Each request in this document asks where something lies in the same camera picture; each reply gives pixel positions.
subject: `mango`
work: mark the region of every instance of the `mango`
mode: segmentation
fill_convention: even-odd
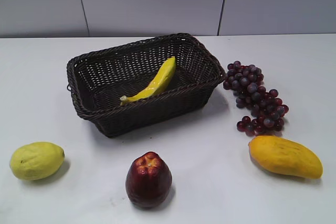
[[[277,136],[257,136],[248,146],[251,157],[270,172],[312,179],[322,176],[320,159],[299,143]]]

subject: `basket rim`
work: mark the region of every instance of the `basket rim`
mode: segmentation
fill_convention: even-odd
[[[79,89],[78,89],[78,85],[77,85],[76,77],[75,77],[75,65],[77,64],[78,61],[87,59],[87,58],[96,57],[101,54],[108,54],[111,52],[122,51],[124,49],[127,49],[127,50],[135,49],[137,46],[144,44],[144,43],[146,44],[155,43],[155,42],[160,42],[163,39],[170,40],[172,38],[191,40],[195,44],[195,46],[198,47],[199,50],[203,51],[203,53],[210,58],[210,60],[212,61],[213,67],[215,67],[217,70],[217,76],[214,78],[208,79],[206,81],[196,82],[196,83],[192,83],[186,86],[178,87],[176,89],[167,90],[160,94],[157,94],[157,95],[154,95],[148,98],[140,99],[138,101],[128,103],[126,105],[118,105],[112,108],[100,109],[100,110],[94,110],[94,111],[88,110],[87,108],[84,107],[82,98],[80,97],[80,94],[79,94]],[[195,37],[193,37],[192,35],[188,33],[177,33],[177,34],[170,34],[170,35],[157,36],[153,38],[138,40],[138,41],[124,44],[121,46],[92,51],[92,52],[82,54],[80,56],[76,56],[70,59],[69,62],[67,63],[67,76],[68,76],[68,90],[71,92],[72,102],[73,102],[73,105],[75,107],[75,110],[78,116],[86,120],[96,120],[98,118],[109,117],[116,113],[122,113],[123,111],[132,110],[133,108],[144,105],[144,103],[148,103],[148,102],[151,102],[157,99],[165,100],[168,97],[171,97],[171,96],[175,97],[175,96],[178,96],[178,95],[181,95],[187,92],[191,92],[194,90],[216,87],[218,84],[224,81],[225,71],[221,67],[221,64],[219,63],[218,59],[214,57],[198,39],[196,39]]]

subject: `white table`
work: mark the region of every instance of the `white table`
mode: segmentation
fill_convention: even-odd
[[[336,34],[199,37],[222,66],[262,68],[267,89],[289,105],[283,137],[322,160],[321,180],[270,175],[250,160],[249,115],[219,85],[204,109],[108,139],[77,117],[66,64],[79,54],[140,38],[0,39],[0,223],[334,223],[336,206]],[[24,182],[9,169],[18,147],[62,146],[53,176]],[[134,208],[125,192],[132,161],[157,152],[173,175],[168,204]]]

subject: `bunch of grapes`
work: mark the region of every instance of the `bunch of grapes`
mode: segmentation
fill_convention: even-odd
[[[288,112],[287,105],[278,98],[278,91],[261,86],[264,75],[255,65],[242,66],[240,61],[230,63],[223,83],[226,90],[233,90],[237,107],[251,110],[256,119],[245,116],[237,123],[237,129],[249,135],[263,134],[267,130],[281,131],[282,117]]]

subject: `lemon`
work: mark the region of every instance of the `lemon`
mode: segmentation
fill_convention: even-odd
[[[55,173],[64,161],[63,149],[53,143],[35,142],[17,149],[11,159],[10,168],[15,177],[37,180]]]

